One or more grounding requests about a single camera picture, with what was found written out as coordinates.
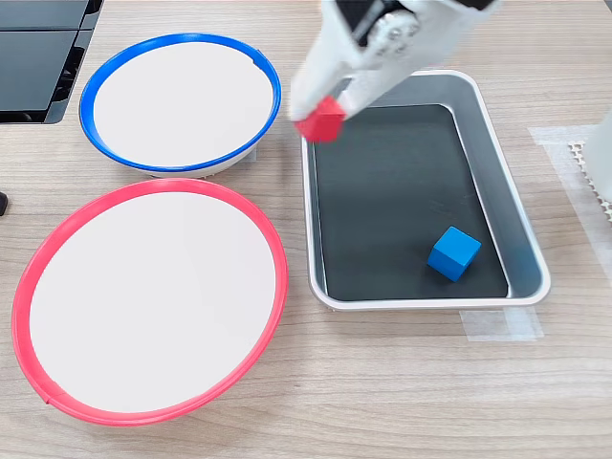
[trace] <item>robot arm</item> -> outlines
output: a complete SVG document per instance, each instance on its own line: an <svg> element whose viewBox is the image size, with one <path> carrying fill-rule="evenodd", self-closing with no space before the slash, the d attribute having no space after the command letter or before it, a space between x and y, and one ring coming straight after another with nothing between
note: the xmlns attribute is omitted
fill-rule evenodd
<svg viewBox="0 0 612 459"><path fill-rule="evenodd" d="M291 120L308 140L333 140L341 122L330 132L330 107L340 121L358 114L414 72L445 59L461 34L500 2L322 0L321 31L292 81ZM348 77L348 87L332 100L329 94Z"/></svg>

